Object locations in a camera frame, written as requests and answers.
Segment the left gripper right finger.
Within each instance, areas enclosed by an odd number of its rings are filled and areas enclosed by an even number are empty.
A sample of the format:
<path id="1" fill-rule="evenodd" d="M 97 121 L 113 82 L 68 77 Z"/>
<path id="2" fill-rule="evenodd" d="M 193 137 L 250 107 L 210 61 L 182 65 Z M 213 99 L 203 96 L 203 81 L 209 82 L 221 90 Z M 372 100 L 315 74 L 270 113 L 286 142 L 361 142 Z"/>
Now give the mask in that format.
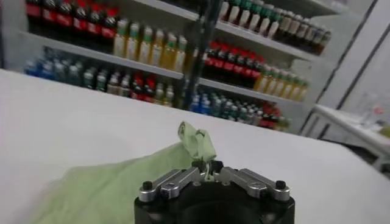
<path id="1" fill-rule="evenodd" d="M 216 181 L 235 183 L 253 198 L 270 196 L 277 201 L 290 199 L 290 188 L 282 180 L 272 181 L 249 169 L 236 170 L 223 165 L 222 161 L 211 161 L 211 173 Z"/>

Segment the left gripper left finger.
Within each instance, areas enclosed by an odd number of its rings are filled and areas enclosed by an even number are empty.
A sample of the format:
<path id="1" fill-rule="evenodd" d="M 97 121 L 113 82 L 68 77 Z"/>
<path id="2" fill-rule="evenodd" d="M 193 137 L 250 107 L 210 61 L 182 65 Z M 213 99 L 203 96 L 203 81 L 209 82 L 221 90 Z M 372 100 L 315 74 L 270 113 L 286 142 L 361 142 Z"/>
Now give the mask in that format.
<path id="1" fill-rule="evenodd" d="M 173 169 L 155 181 L 144 181 L 140 187 L 139 201 L 150 203 L 158 197 L 177 198 L 180 191 L 192 182 L 201 182 L 207 173 L 207 163 L 193 161 L 188 169 Z"/>

